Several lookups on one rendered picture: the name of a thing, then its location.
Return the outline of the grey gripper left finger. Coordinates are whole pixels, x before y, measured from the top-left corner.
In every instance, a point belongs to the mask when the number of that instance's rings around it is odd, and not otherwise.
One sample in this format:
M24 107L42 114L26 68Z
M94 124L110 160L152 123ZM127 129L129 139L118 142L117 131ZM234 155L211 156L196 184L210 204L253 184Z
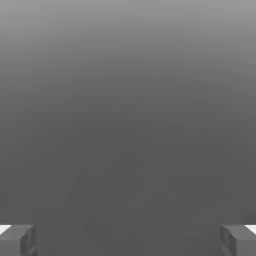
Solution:
M0 256L37 256L37 227L0 224Z

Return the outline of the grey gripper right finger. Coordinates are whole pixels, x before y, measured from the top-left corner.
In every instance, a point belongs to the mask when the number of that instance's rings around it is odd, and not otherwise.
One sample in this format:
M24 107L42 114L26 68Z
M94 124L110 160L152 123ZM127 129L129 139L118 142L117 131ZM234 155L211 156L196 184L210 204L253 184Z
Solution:
M222 256L256 256L256 224L221 225Z

